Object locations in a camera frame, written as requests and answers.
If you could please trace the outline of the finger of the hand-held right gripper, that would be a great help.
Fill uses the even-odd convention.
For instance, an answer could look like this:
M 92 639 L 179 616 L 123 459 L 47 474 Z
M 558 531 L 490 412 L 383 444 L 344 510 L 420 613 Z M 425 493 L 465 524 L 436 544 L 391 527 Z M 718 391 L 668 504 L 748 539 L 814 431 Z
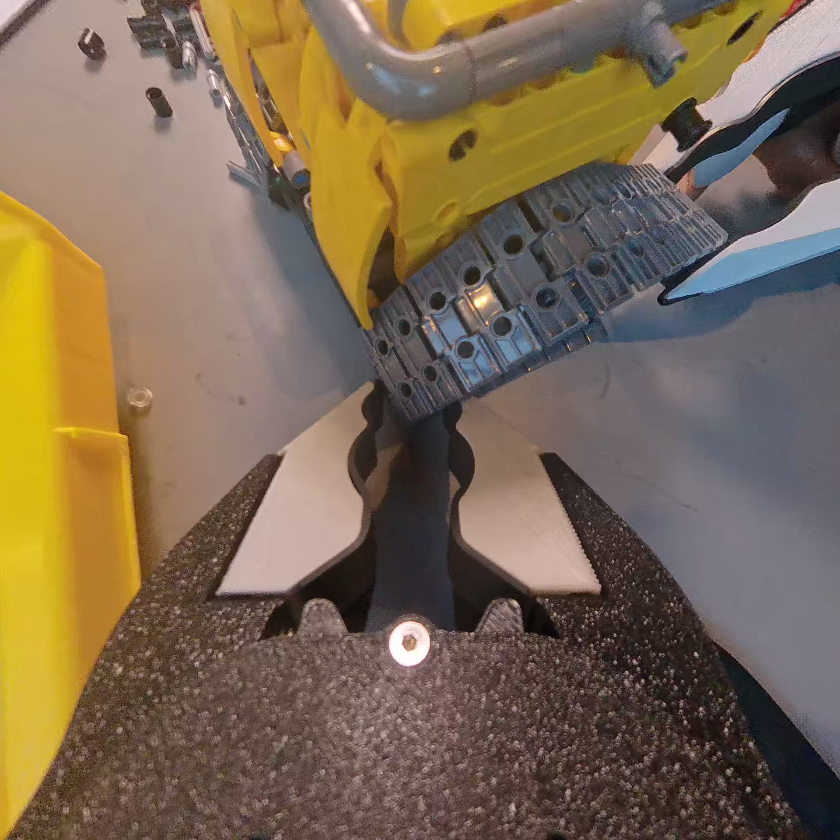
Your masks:
M 779 222 L 737 239 L 658 296 L 661 306 L 705 296 L 839 249 L 839 179 L 819 182 Z
M 711 123 L 679 152 L 667 138 L 667 176 L 708 186 L 732 172 L 793 111 L 838 91 L 839 2 L 810 2 L 770 32 L 753 58 L 696 109 Z

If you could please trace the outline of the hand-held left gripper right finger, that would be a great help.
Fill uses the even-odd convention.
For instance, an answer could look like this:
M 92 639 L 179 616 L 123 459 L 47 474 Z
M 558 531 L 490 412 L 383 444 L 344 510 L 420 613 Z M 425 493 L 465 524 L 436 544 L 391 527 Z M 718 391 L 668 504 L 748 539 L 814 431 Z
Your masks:
M 455 535 L 468 556 L 528 595 L 599 595 L 542 451 L 481 401 L 462 406 L 449 441 Z

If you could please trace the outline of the yellow toy brick bulldozer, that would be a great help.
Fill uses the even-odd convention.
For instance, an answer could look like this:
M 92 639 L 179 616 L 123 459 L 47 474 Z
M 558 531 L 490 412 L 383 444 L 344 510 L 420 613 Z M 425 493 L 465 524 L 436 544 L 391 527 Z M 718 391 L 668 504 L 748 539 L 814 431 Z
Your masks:
M 200 2 L 246 124 L 371 326 L 375 261 L 406 281 L 482 215 L 658 124 L 678 154 L 806 2 Z

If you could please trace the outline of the yellow storage bin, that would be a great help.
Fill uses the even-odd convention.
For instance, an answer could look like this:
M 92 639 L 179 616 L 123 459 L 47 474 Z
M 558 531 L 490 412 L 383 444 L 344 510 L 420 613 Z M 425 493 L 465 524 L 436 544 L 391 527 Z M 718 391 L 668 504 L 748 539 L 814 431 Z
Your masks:
M 102 268 L 2 194 L 2 838 L 140 588 L 115 387 Z

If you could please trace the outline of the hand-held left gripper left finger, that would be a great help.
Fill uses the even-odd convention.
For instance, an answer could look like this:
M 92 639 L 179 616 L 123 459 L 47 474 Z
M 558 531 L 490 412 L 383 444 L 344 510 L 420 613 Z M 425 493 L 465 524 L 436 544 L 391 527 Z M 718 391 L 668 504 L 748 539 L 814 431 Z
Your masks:
M 375 507 L 384 396 L 363 385 L 279 452 L 216 595 L 296 594 L 361 548 Z

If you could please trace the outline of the pile of small brick pins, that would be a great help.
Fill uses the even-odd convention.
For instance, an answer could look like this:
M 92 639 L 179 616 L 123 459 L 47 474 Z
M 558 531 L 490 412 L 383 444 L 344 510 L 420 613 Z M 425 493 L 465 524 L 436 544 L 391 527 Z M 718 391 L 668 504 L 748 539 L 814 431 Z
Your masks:
M 128 16 L 126 23 L 141 53 L 165 58 L 177 77 L 195 78 L 204 66 L 211 97 L 220 101 L 222 82 L 203 2 L 142 1 L 140 6 L 142 15 Z M 101 64 L 107 58 L 103 38 L 90 27 L 81 30 L 77 46 L 88 62 Z M 173 116 L 172 105 L 160 87 L 148 87 L 144 96 L 158 122 Z

